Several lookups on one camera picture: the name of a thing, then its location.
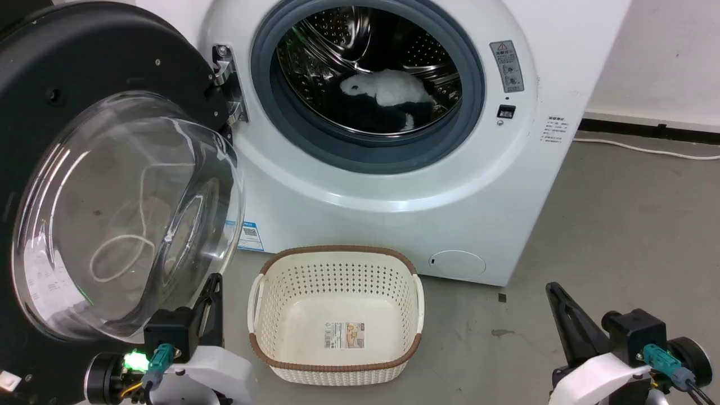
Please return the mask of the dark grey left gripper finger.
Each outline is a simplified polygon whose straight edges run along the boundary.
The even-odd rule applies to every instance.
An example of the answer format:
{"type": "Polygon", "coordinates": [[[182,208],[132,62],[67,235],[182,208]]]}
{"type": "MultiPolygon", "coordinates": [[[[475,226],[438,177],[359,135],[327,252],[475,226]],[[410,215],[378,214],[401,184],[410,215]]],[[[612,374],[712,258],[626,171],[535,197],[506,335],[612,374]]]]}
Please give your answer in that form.
{"type": "Polygon", "coordinates": [[[223,348],[223,276],[219,273],[209,275],[206,289],[206,345],[223,348]]]}
{"type": "Polygon", "coordinates": [[[203,336],[208,325],[209,313],[211,312],[211,298],[208,293],[201,293],[193,305],[193,332],[196,334],[196,344],[203,344],[203,336]]]}

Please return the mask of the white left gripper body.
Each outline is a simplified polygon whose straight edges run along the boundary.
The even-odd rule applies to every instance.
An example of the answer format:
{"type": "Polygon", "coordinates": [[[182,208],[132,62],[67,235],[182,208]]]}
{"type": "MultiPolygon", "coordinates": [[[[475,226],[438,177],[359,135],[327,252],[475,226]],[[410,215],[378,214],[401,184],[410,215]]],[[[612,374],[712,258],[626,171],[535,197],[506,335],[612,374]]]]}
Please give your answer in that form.
{"type": "Polygon", "coordinates": [[[256,391],[247,359],[219,346],[198,346],[188,362],[169,366],[149,399],[152,404],[253,404],[256,391]]]}

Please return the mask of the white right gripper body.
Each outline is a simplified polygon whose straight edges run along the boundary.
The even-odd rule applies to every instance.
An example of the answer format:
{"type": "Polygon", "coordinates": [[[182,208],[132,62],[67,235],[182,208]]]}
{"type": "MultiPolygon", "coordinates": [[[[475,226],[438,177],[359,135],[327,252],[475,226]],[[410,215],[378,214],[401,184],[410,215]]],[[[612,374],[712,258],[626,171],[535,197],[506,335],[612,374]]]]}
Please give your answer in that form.
{"type": "Polygon", "coordinates": [[[650,382],[650,366],[638,354],[640,366],[628,366],[606,353],[578,367],[560,367],[553,372],[550,404],[655,404],[656,390],[643,390],[650,382]]]}

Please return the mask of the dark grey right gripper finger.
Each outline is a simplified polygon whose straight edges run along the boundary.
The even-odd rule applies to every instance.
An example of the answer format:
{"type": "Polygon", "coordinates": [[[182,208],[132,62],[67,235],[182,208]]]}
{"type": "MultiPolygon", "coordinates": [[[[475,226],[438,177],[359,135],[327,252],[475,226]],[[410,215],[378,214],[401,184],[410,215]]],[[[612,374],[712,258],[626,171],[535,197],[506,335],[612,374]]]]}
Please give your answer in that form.
{"type": "Polygon", "coordinates": [[[610,352],[609,337],[560,283],[547,283],[546,292],[568,367],[610,352]]]}

